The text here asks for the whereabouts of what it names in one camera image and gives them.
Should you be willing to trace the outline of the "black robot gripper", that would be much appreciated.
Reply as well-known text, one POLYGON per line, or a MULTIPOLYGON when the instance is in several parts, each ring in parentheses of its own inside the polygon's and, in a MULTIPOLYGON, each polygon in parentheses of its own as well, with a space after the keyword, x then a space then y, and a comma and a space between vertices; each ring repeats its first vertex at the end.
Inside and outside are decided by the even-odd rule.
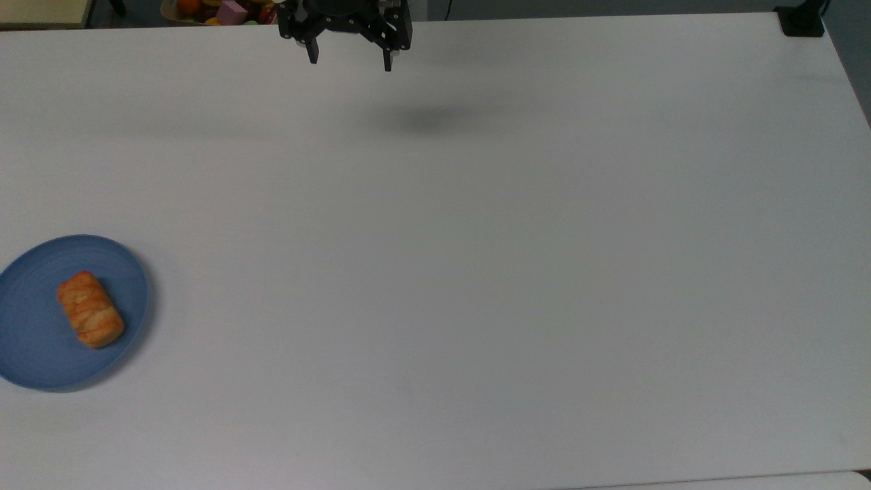
POLYGON ((318 37, 324 31, 357 34, 382 50, 384 71, 392 72, 396 52, 412 46, 408 1, 282 1, 275 3, 280 37, 307 50, 318 64, 318 37))

